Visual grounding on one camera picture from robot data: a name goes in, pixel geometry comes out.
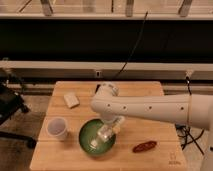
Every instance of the brown food item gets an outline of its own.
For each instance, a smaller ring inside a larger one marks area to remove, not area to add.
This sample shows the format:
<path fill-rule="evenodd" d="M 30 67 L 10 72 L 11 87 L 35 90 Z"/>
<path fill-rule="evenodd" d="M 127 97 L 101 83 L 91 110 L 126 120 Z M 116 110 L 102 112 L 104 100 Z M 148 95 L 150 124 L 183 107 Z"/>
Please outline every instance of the brown food item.
<path fill-rule="evenodd" d="M 141 144 L 135 146 L 132 149 L 132 151 L 134 153 L 138 153 L 138 152 L 141 152 L 141 151 L 148 151 L 148 150 L 154 148 L 156 145 L 157 145 L 156 141 L 148 141 L 148 142 L 141 143 Z"/>

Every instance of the white cup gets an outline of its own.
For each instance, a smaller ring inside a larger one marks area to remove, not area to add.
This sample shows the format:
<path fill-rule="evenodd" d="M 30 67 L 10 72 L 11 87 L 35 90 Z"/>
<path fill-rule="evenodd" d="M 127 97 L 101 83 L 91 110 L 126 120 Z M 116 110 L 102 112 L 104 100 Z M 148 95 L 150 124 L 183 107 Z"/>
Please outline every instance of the white cup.
<path fill-rule="evenodd" d="M 64 141 L 68 135 L 67 120 L 62 117 L 55 117 L 47 124 L 47 133 L 59 141 Z"/>

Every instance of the wooden tabletop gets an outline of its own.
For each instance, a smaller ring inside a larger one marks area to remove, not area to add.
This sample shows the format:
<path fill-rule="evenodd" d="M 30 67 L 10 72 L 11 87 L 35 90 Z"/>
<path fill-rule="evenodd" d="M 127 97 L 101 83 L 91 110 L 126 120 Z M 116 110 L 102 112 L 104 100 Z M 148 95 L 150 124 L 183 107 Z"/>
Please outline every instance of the wooden tabletop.
<path fill-rule="evenodd" d="M 113 148 L 105 155 L 92 158 L 78 143 L 78 134 L 85 122 L 99 115 L 90 108 L 96 85 L 100 82 L 57 82 L 53 91 L 30 169 L 32 171 L 186 171 L 186 162 L 173 124 L 126 118 Z M 115 82 L 119 96 L 162 96 L 158 82 Z M 63 99 L 75 92 L 80 105 L 69 109 Z M 48 120 L 62 116 L 68 120 L 69 135 L 59 142 L 46 133 Z M 132 148 L 149 140 L 156 148 L 133 153 Z"/>

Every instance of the green bowl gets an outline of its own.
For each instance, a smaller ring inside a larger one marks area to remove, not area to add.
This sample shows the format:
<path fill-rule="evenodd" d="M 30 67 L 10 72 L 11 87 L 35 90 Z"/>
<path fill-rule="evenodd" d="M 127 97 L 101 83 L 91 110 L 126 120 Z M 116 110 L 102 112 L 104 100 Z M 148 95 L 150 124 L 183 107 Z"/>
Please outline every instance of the green bowl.
<path fill-rule="evenodd" d="M 116 135 L 113 135 L 107 142 L 98 141 L 94 146 L 91 142 L 97 137 L 97 131 L 103 126 L 100 119 L 93 119 L 84 124 L 79 133 L 81 148 L 90 156 L 100 156 L 109 151 L 115 143 Z"/>

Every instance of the wire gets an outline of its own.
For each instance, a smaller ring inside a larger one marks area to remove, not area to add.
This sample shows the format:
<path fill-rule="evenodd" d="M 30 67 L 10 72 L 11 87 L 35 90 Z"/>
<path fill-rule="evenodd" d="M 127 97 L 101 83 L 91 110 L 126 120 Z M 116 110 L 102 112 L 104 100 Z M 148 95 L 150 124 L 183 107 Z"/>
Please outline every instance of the wire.
<path fill-rule="evenodd" d="M 195 143 L 195 145 L 197 146 L 197 148 L 200 150 L 201 154 L 204 155 L 203 150 L 201 149 L 201 147 L 198 145 L 197 141 L 194 139 L 194 137 L 191 135 L 190 131 L 188 132 L 188 135 L 190 136 L 190 138 L 192 139 L 192 141 Z"/>
<path fill-rule="evenodd" d="M 187 88 L 188 88 L 188 92 L 190 95 L 192 95 L 191 89 L 190 89 L 190 79 L 189 77 L 186 77 L 186 84 L 187 84 Z"/>
<path fill-rule="evenodd" d="M 190 96 L 192 95 L 191 89 L 190 89 L 190 79 L 187 76 L 186 77 L 186 83 L 187 83 L 187 88 L 188 88 L 188 92 L 190 94 Z M 178 130 L 181 131 L 181 133 L 183 135 L 178 135 L 180 138 L 184 139 L 184 143 L 181 144 L 182 150 L 184 150 L 186 148 L 187 145 L 191 144 L 191 143 L 195 143 L 195 145 L 197 146 L 197 148 L 199 149 L 199 151 L 201 152 L 202 155 L 204 155 L 203 150 L 201 149 L 201 147 L 199 146 L 199 144 L 197 143 L 197 140 L 200 139 L 204 133 L 204 130 L 201 131 L 201 133 L 198 135 L 198 137 L 194 138 L 191 134 L 191 128 L 187 127 L 187 126 L 181 126 L 178 128 Z"/>
<path fill-rule="evenodd" d="M 116 78 L 123 72 L 123 70 L 125 69 L 126 65 L 128 64 L 128 62 L 131 60 L 132 56 L 134 55 L 136 49 L 138 48 L 138 45 L 139 45 L 139 43 L 140 43 L 140 41 L 141 41 L 141 39 L 142 39 L 142 37 L 143 37 L 144 27 L 145 27 L 145 22 L 146 22 L 146 20 L 147 20 L 147 16 L 148 16 L 148 11 L 146 12 L 146 14 L 145 14 L 145 16 L 144 16 L 143 23 L 142 23 L 142 25 L 141 25 L 141 29 L 140 29 L 140 32 L 139 32 L 139 34 L 138 34 L 138 38 L 137 38 L 137 40 L 136 40 L 136 42 L 135 42 L 135 45 L 134 45 L 134 47 L 133 47 L 133 49 L 132 49 L 132 51 L 131 51 L 129 57 L 127 58 L 125 64 L 124 64 L 123 67 L 120 69 L 120 71 L 118 71 L 118 73 L 115 74 L 115 76 L 112 78 L 113 80 L 116 79 Z"/>

